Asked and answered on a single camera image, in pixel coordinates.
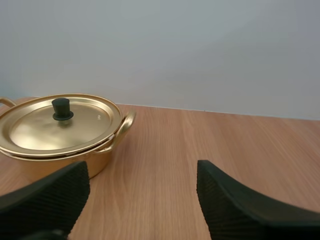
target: textured rubber pad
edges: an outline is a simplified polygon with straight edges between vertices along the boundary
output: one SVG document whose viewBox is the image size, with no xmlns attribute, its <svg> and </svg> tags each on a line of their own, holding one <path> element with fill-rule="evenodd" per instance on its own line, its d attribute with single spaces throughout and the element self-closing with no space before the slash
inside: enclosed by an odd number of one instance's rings
<svg viewBox="0 0 320 240">
<path fill-rule="evenodd" d="M 54 230 L 67 236 L 89 193 L 87 164 L 82 161 L 0 197 L 0 239 L 17 240 Z"/>
<path fill-rule="evenodd" d="M 320 240 L 320 213 L 254 191 L 207 160 L 198 161 L 197 194 L 213 240 Z"/>
</svg>

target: white wall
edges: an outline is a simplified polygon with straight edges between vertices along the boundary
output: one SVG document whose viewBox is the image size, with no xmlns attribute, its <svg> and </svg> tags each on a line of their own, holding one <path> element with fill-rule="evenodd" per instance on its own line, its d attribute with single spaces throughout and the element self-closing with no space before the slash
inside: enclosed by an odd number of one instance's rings
<svg viewBox="0 0 320 240">
<path fill-rule="evenodd" d="M 0 0 L 0 95 L 320 119 L 320 0 Z"/>
</svg>

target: pot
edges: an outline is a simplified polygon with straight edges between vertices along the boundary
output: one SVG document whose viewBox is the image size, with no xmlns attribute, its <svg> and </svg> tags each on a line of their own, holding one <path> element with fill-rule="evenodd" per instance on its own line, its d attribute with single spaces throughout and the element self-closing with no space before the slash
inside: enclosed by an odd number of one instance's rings
<svg viewBox="0 0 320 240">
<path fill-rule="evenodd" d="M 89 177 L 101 172 L 134 123 L 111 101 L 87 94 L 60 94 L 16 104 L 0 116 L 0 152 L 18 161 L 35 182 L 73 162 L 86 161 Z"/>
</svg>

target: black knob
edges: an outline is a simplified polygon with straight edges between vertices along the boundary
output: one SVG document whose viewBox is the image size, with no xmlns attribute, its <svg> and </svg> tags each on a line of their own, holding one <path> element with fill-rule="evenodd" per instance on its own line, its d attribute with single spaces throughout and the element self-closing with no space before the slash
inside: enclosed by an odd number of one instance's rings
<svg viewBox="0 0 320 240">
<path fill-rule="evenodd" d="M 70 111 L 70 101 L 68 98 L 57 98 L 53 100 L 51 103 L 54 109 L 54 120 L 64 121 L 74 116 L 74 113 Z"/>
</svg>

